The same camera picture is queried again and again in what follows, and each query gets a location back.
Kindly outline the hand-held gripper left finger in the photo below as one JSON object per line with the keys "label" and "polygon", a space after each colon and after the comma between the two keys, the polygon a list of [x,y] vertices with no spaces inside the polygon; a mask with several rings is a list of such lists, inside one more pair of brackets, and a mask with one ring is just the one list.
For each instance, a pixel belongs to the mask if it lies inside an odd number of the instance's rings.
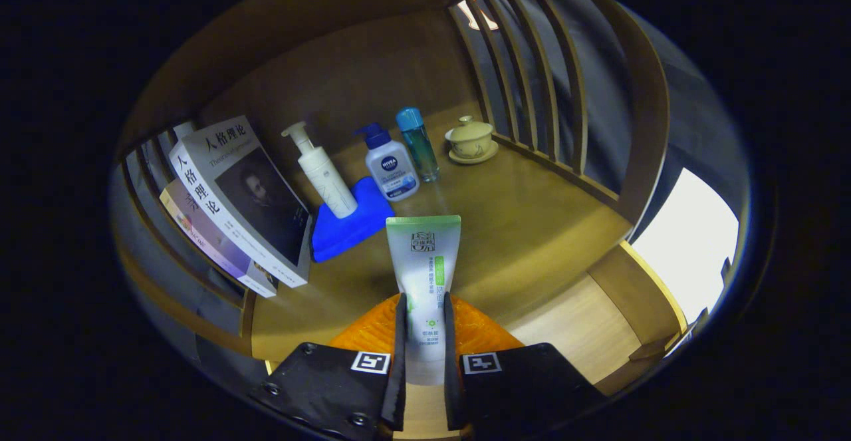
{"label": "hand-held gripper left finger", "polygon": [[386,304],[391,351],[303,342],[249,398],[313,438],[391,438],[404,427],[406,295]]}

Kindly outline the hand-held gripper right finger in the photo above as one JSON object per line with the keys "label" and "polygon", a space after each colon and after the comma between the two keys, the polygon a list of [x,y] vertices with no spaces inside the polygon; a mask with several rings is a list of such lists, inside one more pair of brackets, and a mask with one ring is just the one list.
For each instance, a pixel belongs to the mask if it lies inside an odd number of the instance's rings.
{"label": "hand-held gripper right finger", "polygon": [[445,301],[447,425],[471,432],[549,432],[605,403],[553,344],[526,345],[455,295]]}

